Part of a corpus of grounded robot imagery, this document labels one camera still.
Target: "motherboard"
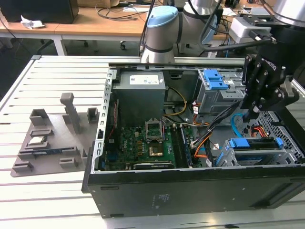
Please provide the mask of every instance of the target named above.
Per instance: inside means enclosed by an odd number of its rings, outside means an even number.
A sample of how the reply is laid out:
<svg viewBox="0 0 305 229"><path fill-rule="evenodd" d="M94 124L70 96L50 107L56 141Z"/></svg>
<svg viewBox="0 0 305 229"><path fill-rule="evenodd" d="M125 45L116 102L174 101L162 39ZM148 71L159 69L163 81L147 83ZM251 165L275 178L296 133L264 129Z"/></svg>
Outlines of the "motherboard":
<svg viewBox="0 0 305 229"><path fill-rule="evenodd" d="M119 139L118 150L106 152L106 170L186 168L192 165L190 142L194 136L190 127L121 127Z"/></svg>

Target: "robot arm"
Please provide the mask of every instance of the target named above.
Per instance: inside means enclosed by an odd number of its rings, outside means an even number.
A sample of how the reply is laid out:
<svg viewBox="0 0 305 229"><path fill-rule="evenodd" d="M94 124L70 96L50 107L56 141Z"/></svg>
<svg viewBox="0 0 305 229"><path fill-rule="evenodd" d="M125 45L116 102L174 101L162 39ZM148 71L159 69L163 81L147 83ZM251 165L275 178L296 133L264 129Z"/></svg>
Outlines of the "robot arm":
<svg viewBox="0 0 305 229"><path fill-rule="evenodd" d="M274 11L267 9L272 16L245 15L234 19L229 33L238 43L257 35L276 41L258 47L257 55L246 56L246 89L241 108L248 112L244 121L257 118L260 111L280 110L299 99L290 82L305 60L305 0L278 0Z"/></svg>
<svg viewBox="0 0 305 229"><path fill-rule="evenodd" d="M215 0L191 0L193 7L204 19L208 19L217 6ZM215 27L217 17L210 25ZM175 7L155 7L148 19L145 35L145 49L141 62L173 63L173 45L175 43L208 43L213 39L214 31L208 29L201 35L205 24L195 15L189 4L184 6L183 13Z"/></svg>

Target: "white paper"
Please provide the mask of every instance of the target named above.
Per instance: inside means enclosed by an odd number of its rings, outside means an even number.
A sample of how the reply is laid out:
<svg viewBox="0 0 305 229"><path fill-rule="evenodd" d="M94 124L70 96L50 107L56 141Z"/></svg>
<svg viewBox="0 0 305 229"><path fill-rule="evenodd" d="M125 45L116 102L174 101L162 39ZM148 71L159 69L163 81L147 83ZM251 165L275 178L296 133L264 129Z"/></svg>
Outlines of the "white paper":
<svg viewBox="0 0 305 229"><path fill-rule="evenodd" d="M124 7L123 11L124 12L135 12L135 13L140 13L140 12L148 12L149 8L145 7Z"/></svg>
<svg viewBox="0 0 305 229"><path fill-rule="evenodd" d="M194 114L197 115L197 114L198 114L198 107L197 107L197 106L194 106L193 109L194 109Z"/></svg>
<svg viewBox="0 0 305 229"><path fill-rule="evenodd" d="M158 75L131 75L129 79L130 85L158 85Z"/></svg>
<svg viewBox="0 0 305 229"><path fill-rule="evenodd" d="M224 8L223 16L236 16L236 13L230 8Z"/></svg>
<svg viewBox="0 0 305 229"><path fill-rule="evenodd" d="M234 84L233 80L224 80L225 84Z"/></svg>
<svg viewBox="0 0 305 229"><path fill-rule="evenodd" d="M212 167L212 163L211 163L211 161L208 158L206 159L206 165L208 167Z"/></svg>
<svg viewBox="0 0 305 229"><path fill-rule="evenodd" d="M212 149L219 149L219 144L218 143L214 144Z"/></svg>
<svg viewBox="0 0 305 229"><path fill-rule="evenodd" d="M44 27L45 25L42 24L41 21L31 21L29 19L24 18L21 15L21 22L20 22L25 28L28 28L30 30L32 30L33 28L40 28L40 27Z"/></svg>

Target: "aluminum profile table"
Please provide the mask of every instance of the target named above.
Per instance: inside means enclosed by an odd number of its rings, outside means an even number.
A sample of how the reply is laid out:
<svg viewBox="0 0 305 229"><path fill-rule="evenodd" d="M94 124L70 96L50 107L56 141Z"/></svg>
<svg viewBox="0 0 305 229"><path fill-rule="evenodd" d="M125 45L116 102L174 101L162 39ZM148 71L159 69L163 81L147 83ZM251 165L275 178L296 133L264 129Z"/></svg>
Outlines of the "aluminum profile table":
<svg viewBox="0 0 305 229"><path fill-rule="evenodd" d="M126 60L139 62L136 57L42 56L28 63L0 103L0 228L214 229L228 224L243 229L305 228L305 193L270 210L102 219L91 195L81 192L84 172L11 177L32 109L64 113L59 101L62 92L74 93L78 112L99 109L108 64ZM242 59L176 61L243 64Z"/></svg>

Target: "floor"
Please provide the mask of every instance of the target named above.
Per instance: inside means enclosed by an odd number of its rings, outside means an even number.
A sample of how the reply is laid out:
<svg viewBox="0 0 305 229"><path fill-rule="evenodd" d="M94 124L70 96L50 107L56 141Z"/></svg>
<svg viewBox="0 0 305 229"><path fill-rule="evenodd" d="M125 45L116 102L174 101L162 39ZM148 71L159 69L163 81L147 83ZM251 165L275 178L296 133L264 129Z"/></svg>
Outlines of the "floor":
<svg viewBox="0 0 305 229"><path fill-rule="evenodd" d="M41 46L37 39L20 39L22 44L30 51L28 53L19 42L12 40L13 48L2 48L0 50L0 99L6 94L11 85L15 82L21 71L24 69L32 55ZM92 41L88 41L88 47L82 41L65 41L68 55L84 56L137 56L138 42L126 42L126 50L121 50L119 42L98 41L99 51L93 51ZM45 48L42 55L57 55L54 44ZM185 49L185 54L181 56L197 56L199 48L191 45ZM174 47L174 55L178 55L177 48Z"/></svg>

